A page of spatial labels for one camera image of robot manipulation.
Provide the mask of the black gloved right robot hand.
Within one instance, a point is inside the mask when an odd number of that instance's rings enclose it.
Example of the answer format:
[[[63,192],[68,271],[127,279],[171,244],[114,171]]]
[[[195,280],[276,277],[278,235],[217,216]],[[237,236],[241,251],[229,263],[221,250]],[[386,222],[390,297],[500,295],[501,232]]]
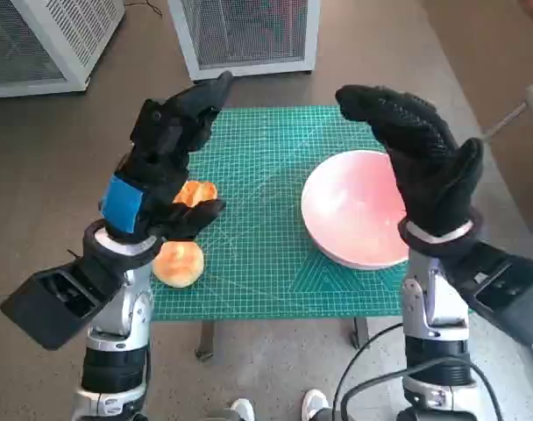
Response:
[[[387,151],[409,222],[434,237],[480,224],[472,207],[483,169],[480,139],[458,145],[437,108],[408,92],[349,84],[335,97],[343,117],[370,125]]]

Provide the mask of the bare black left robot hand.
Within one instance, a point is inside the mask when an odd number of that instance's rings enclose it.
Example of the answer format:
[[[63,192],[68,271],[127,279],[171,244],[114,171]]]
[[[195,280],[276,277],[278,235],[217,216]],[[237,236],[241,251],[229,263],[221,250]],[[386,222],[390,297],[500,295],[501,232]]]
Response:
[[[232,73],[224,71],[167,100],[145,100],[131,132],[131,151],[118,164],[100,202],[113,239],[192,240],[219,217],[225,207],[221,199],[192,206],[174,199],[188,180],[189,156],[210,139],[232,82]]]

